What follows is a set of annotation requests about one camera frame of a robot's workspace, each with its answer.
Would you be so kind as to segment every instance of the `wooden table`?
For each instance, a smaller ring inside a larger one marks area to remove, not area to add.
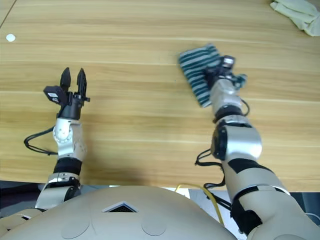
[[[248,75],[240,95],[262,135],[259,162],[290,191],[320,191],[320,38],[268,1],[18,0],[0,38],[1,180],[47,180],[56,157],[23,140],[55,124],[44,87],[70,67],[75,90],[82,67],[84,184],[219,182],[218,168],[194,166],[215,126],[177,66],[180,52],[214,43]],[[51,134],[33,143],[56,150]]]

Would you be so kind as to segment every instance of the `black cable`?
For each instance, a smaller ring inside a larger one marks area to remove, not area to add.
[[[216,161],[209,161],[209,162],[200,162],[201,159],[204,159],[208,156],[211,155],[211,149],[207,149],[203,152],[201,152],[197,157],[196,157],[196,161],[195,161],[195,165],[199,165],[199,166],[219,166],[221,167],[222,172],[224,171],[224,169],[222,168],[222,164],[220,162],[216,162]],[[211,182],[207,182],[203,185],[203,187],[207,190],[209,190],[209,188],[216,188],[216,187],[223,187],[224,185],[226,185],[226,177],[225,174],[223,173],[223,179],[220,183],[211,183]],[[231,211],[232,205],[230,202],[224,200],[221,197],[218,197],[216,195],[214,195],[212,192],[210,192],[212,194],[212,196],[214,197],[214,199],[216,200],[217,204],[219,204],[220,206],[224,207],[225,209]]]
[[[65,107],[66,107],[66,105],[61,106],[60,111],[58,112],[56,118],[59,118],[61,116],[62,111],[65,109]],[[37,152],[37,153],[40,153],[40,154],[47,154],[48,156],[50,156],[50,155],[58,155],[58,153],[55,152],[55,151],[45,150],[43,148],[39,148],[37,146],[33,146],[33,145],[29,144],[29,141],[31,141],[32,139],[38,138],[40,136],[43,136],[45,134],[48,134],[48,133],[52,132],[54,130],[54,127],[55,126],[52,126],[47,130],[32,134],[30,136],[27,136],[23,141],[25,147],[27,149],[30,149],[31,151],[34,151],[34,152]]]
[[[248,116],[249,113],[250,113],[250,106],[249,106],[249,104],[248,104],[245,100],[243,100],[241,97],[240,97],[240,99],[241,99],[241,101],[244,103],[244,105],[245,105],[246,108],[247,108],[247,111],[246,111],[246,113],[244,114],[244,116],[246,117],[246,116]]]

